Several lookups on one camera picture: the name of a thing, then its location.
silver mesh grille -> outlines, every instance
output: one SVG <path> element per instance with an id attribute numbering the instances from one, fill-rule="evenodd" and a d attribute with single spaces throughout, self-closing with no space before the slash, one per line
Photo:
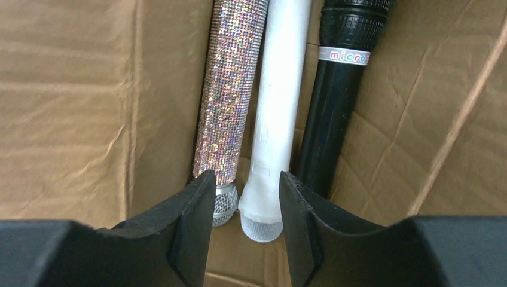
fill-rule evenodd
<path id="1" fill-rule="evenodd" d="M 283 230 L 283 223 L 262 223 L 251 220 L 241 214 L 241 229 L 248 238 L 255 242 L 271 242 L 277 239 Z"/>
<path id="2" fill-rule="evenodd" d="M 213 227 L 226 223 L 237 209 L 238 196 L 236 187 L 224 194 L 215 197 L 215 212 L 213 214 Z"/>

black microphone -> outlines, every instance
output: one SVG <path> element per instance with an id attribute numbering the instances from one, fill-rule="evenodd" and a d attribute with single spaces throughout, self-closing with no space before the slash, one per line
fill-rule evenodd
<path id="1" fill-rule="evenodd" d="M 390 0 L 326 0 L 320 49 L 296 176 L 323 197 L 331 191 L 363 71 Z"/>

cardboard box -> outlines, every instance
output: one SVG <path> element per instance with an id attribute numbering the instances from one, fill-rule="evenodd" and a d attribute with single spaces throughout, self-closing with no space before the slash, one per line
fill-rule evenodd
<path id="1" fill-rule="evenodd" d="M 294 164 L 317 64 L 313 1 Z M 212 1 L 0 5 L 0 217 L 111 227 L 183 189 Z M 395 1 L 365 71 L 331 200 L 389 225 L 507 213 L 507 2 Z M 237 183 L 248 175 L 256 89 Z M 283 235 L 213 230 L 206 286 L 290 286 Z"/>

